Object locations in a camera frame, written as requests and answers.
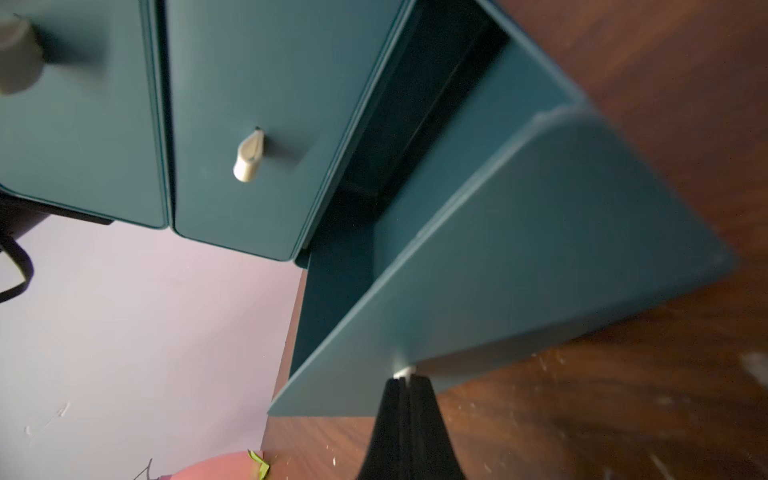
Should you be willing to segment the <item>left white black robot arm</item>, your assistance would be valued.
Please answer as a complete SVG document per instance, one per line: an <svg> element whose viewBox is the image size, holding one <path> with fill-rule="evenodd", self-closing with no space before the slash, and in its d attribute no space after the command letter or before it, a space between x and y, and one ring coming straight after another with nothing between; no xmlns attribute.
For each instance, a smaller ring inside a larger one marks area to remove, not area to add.
<svg viewBox="0 0 768 480"><path fill-rule="evenodd" d="M1 193L1 252L5 253L19 270L22 281L1 292L5 303L22 295L34 277L34 265L28 253L18 244L18 239L49 216L59 216L97 225L110 225L113 220L66 208Z"/></svg>

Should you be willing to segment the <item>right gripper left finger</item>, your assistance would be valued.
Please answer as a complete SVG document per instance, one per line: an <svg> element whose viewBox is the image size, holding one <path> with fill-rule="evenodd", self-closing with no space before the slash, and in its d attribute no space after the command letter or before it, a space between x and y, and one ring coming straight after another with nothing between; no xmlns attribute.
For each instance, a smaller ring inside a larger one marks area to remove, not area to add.
<svg viewBox="0 0 768 480"><path fill-rule="evenodd" d="M406 380L389 379L379 405L371 440L356 477L410 479L410 400Z"/></svg>

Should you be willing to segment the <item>teal drawer cabinet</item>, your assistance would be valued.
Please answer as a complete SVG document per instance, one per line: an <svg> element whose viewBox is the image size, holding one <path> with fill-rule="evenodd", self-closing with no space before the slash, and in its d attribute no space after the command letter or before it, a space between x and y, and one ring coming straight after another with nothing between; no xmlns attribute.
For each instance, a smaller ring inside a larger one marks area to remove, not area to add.
<svg viewBox="0 0 768 480"><path fill-rule="evenodd" d="M491 1L5 1L1 190L307 273L273 416L371 416L735 258Z"/></svg>

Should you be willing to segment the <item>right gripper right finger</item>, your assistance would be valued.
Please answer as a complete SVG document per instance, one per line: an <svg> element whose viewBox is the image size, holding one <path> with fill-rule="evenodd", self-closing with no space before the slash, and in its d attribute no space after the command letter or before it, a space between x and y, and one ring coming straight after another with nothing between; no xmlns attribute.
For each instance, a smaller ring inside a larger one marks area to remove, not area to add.
<svg viewBox="0 0 768 480"><path fill-rule="evenodd" d="M465 479L444 423L432 383L409 382L411 471L414 479Z"/></svg>

